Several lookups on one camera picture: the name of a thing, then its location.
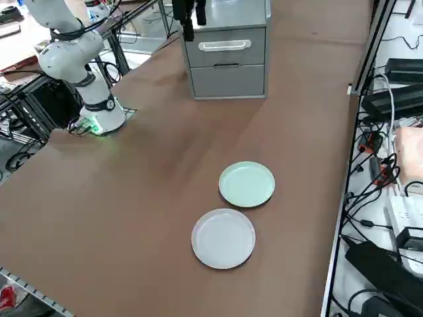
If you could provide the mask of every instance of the red object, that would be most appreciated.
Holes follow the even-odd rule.
[[[16,293],[12,286],[5,287],[0,293],[0,311],[6,308],[14,308],[16,305]]]

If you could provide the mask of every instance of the white cable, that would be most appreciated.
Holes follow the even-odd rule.
[[[391,86],[389,85],[388,77],[386,77],[386,75],[384,73],[380,73],[378,69],[375,69],[375,70],[385,80],[388,91],[389,91],[389,97],[391,99],[391,123],[389,125],[389,130],[388,130],[388,133],[387,133],[387,135],[388,135],[388,155],[391,155],[395,152],[393,142],[392,142],[392,130],[393,130],[393,127],[394,127],[394,119],[395,119],[394,95],[392,93]],[[401,195],[401,193],[403,192],[403,186],[401,185],[401,181],[400,181],[399,177],[397,178],[397,185],[398,185],[399,193]]]
[[[378,69],[376,71],[383,77],[383,79],[386,81],[389,91],[389,97],[391,98],[391,124],[389,125],[388,130],[388,155],[393,154],[393,148],[392,148],[392,130],[394,128],[394,118],[395,118],[395,105],[394,105],[394,95],[392,93],[392,89],[389,86],[389,79],[386,77],[385,74],[380,73]]]

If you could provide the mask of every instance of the power strip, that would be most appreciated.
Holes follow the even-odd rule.
[[[423,197],[391,196],[387,203],[387,216],[393,228],[395,239],[406,227],[423,228]],[[403,256],[423,262],[423,252],[399,249]],[[423,278],[423,264],[402,257],[404,267],[415,276]]]

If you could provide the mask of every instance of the gray drawer cabinet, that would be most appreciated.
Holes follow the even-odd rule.
[[[266,98],[270,0],[207,0],[207,25],[192,15],[194,41],[180,39],[195,99]]]

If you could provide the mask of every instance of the drawer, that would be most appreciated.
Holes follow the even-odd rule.
[[[195,97],[261,96],[264,65],[191,69]]]
[[[264,64],[265,28],[196,32],[185,42],[191,68],[221,64]]]

